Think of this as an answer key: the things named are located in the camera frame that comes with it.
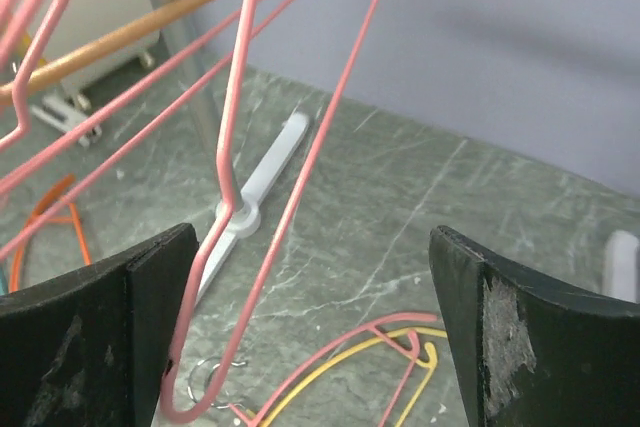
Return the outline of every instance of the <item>green marble floor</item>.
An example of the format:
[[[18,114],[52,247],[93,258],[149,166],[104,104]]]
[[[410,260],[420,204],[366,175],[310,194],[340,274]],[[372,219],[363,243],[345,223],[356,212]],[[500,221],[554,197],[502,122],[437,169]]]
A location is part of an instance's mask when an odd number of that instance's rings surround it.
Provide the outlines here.
[[[139,76],[127,67],[90,94],[101,103]],[[69,172],[81,177],[177,97],[172,76],[105,125],[100,143],[74,147],[12,193],[0,217],[0,241],[23,223],[39,196]],[[225,76],[213,89],[220,103]],[[241,181],[283,121],[298,110],[318,119],[330,96],[250,70],[235,133]],[[2,133],[11,123],[5,115]],[[56,138],[34,125],[29,140],[3,154],[1,173]],[[188,407],[184,375],[220,354],[234,327],[291,191],[309,136],[264,204],[260,230],[243,241],[206,294],[192,324],[176,401]],[[178,222],[199,237],[218,201],[190,116],[179,112],[78,200],[96,259]],[[297,365],[365,320],[398,311],[438,313],[429,272],[429,231],[450,225],[498,253],[580,287],[598,291],[603,247],[618,228],[640,225],[640,200],[501,149],[357,102],[344,100],[240,349],[248,366],[232,371],[226,391],[257,409]],[[26,284],[81,264],[73,233],[49,228],[31,249]],[[405,425],[466,425],[451,356],[435,340],[440,364]],[[377,422],[406,362],[379,347],[345,362],[310,386],[275,425],[370,426]],[[412,377],[401,402],[421,378]],[[395,421],[399,410],[391,417]],[[215,412],[232,425],[228,412]]]

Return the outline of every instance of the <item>orange wire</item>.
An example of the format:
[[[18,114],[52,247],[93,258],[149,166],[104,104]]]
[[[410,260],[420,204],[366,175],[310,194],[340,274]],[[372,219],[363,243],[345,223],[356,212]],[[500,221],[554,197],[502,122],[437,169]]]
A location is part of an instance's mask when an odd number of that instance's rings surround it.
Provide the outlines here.
[[[47,193],[42,196],[42,199],[36,204],[35,208],[29,215],[29,218],[24,224],[23,230],[29,227],[40,215],[44,213],[53,203],[58,201],[64,192],[69,188],[71,184],[75,182],[76,178],[73,174],[67,175],[60,182],[55,184]],[[89,248],[87,247],[87,240],[82,229],[82,222],[78,215],[78,209],[75,204],[69,203],[69,210],[71,211],[70,217],[55,217],[50,219],[50,223],[62,224],[72,223],[78,237],[78,243],[80,244],[80,250],[82,251],[82,258],[85,265],[91,264],[91,256],[89,255]],[[24,260],[25,251],[28,242],[24,242],[20,247],[16,249],[16,253],[13,257],[13,264],[11,265],[11,277],[9,280],[9,292],[16,292],[20,289],[20,277],[22,275],[22,265]]]

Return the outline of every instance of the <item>wooden rod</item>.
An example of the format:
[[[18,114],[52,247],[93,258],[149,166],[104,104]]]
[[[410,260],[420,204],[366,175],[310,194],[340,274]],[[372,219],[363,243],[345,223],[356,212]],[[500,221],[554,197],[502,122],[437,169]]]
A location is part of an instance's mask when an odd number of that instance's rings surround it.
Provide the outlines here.
[[[89,42],[73,52],[50,61],[47,65],[36,69],[27,91],[29,94],[50,86],[87,65],[106,57],[127,45],[141,39],[167,24],[183,17],[213,0],[174,0],[119,29],[110,32],[98,40]],[[13,82],[0,87],[0,106],[11,105],[11,89]]]

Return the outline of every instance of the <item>metal pole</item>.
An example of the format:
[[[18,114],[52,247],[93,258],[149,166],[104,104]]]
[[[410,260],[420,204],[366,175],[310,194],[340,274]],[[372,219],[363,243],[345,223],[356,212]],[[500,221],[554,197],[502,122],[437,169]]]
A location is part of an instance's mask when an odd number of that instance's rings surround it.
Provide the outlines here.
[[[171,1],[172,0],[151,0],[151,4],[154,8],[158,8]],[[175,55],[196,39],[195,28],[191,17],[183,17],[169,24],[163,29],[162,36],[167,44],[169,54]],[[189,85],[205,73],[202,58],[198,52],[186,59],[181,64],[181,68],[184,79]],[[217,179],[216,146],[220,131],[220,112],[215,104],[213,91],[210,86],[204,87],[192,98],[189,103],[189,110],[200,141],[204,147],[205,154],[211,164],[214,178]],[[235,174],[233,174],[233,185],[237,206],[236,210],[240,211],[244,206],[244,201],[240,195]]]

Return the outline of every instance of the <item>gray wall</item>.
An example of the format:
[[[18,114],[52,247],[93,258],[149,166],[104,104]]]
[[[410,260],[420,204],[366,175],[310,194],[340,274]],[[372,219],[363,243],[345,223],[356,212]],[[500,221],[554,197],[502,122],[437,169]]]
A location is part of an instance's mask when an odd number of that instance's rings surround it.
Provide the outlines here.
[[[299,0],[250,62],[332,90],[368,2]],[[638,32],[638,0],[382,0],[346,94],[640,194]]]

